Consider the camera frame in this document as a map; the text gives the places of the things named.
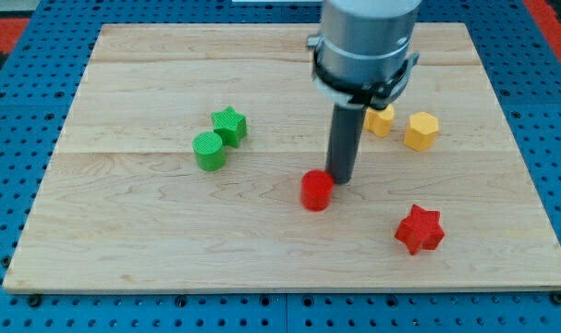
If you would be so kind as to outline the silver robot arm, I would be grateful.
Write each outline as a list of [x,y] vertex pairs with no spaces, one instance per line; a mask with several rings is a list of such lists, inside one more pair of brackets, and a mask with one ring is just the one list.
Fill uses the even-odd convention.
[[408,52],[421,0],[326,0],[308,38],[317,87],[343,107],[382,110],[406,89],[420,54]]

